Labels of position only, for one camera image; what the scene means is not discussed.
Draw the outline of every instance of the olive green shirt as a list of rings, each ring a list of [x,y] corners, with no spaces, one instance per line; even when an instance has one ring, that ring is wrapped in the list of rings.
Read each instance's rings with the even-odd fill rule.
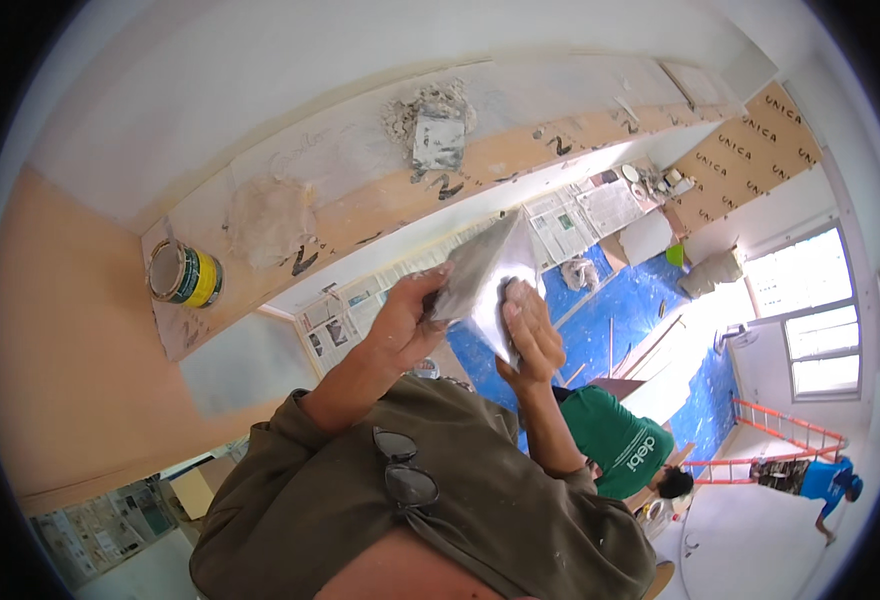
[[[670,432],[635,416],[596,385],[576,390],[560,412],[578,450],[603,472],[595,481],[602,497],[623,500],[637,494],[674,451]]]
[[[655,555],[623,502],[582,468],[545,474],[517,449],[517,416],[464,390],[405,376],[331,438],[295,391],[250,432],[250,450],[210,504],[190,575],[210,600],[313,598],[391,528],[423,541],[506,598],[641,598]],[[411,437],[437,502],[400,510],[372,428]]]

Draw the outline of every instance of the sunglasses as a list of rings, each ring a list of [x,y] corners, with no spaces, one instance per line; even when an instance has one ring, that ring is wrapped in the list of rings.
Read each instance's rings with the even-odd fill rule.
[[[411,463],[417,455],[413,438],[374,426],[374,444],[387,459],[383,474],[386,492],[400,510],[430,506],[440,498],[434,477]]]

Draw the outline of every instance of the blue t-shirt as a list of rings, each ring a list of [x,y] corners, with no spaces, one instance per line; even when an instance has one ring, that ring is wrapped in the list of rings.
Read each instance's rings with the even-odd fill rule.
[[[800,496],[804,498],[812,498],[826,500],[827,504],[820,510],[820,515],[827,517],[841,503],[841,498],[846,493],[846,486],[842,486],[836,482],[837,475],[844,471],[853,473],[854,463],[850,459],[843,457],[840,462],[830,464],[829,462],[813,461],[806,468],[806,475],[803,478],[803,486],[800,487]]]

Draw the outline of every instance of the orange ladder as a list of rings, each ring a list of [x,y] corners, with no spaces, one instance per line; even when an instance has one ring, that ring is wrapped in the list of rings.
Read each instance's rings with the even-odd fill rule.
[[[766,406],[761,406],[760,404],[752,404],[739,398],[733,398],[733,402],[734,412],[736,413],[735,419],[738,424],[756,427],[764,433],[768,433],[775,438],[780,438],[785,442],[790,442],[795,447],[803,450],[794,454],[781,454],[779,456],[765,457],[766,460],[769,462],[793,461],[801,458],[808,458],[811,456],[822,456],[825,459],[835,463],[840,460],[840,451],[847,448],[847,438],[844,438],[839,433],[828,431],[823,427],[808,423],[806,422],[806,420],[795,418],[793,416],[790,416],[789,414],[775,411],[773,409],[767,408]],[[762,424],[758,422],[757,414],[760,414],[762,416]],[[771,418],[776,419],[776,427],[771,426]],[[785,422],[789,424],[789,436],[783,432]],[[796,435],[798,429],[806,431],[805,434],[801,434],[800,438],[797,438]],[[818,437],[820,445],[816,446],[811,444],[811,438],[812,441],[816,443],[818,441]],[[696,484],[752,484],[756,483],[752,479],[734,479],[734,465],[753,465],[754,463],[757,463],[759,461],[760,457],[734,458],[719,461],[684,461],[683,464],[686,467],[707,468],[707,478],[702,478],[701,475],[700,479],[694,480],[693,483]],[[714,475],[714,467],[726,467],[729,477],[727,479],[718,479]]]

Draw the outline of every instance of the dust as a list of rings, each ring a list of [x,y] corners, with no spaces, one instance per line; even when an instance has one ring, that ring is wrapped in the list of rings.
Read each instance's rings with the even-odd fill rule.
[[[441,114],[456,116],[459,108],[466,107],[466,133],[477,128],[477,111],[467,101],[462,78],[431,83],[413,93],[412,99],[393,100],[380,109],[383,132],[391,142],[403,147],[405,155],[413,154],[413,139],[417,132],[417,114],[423,104],[433,104]]]

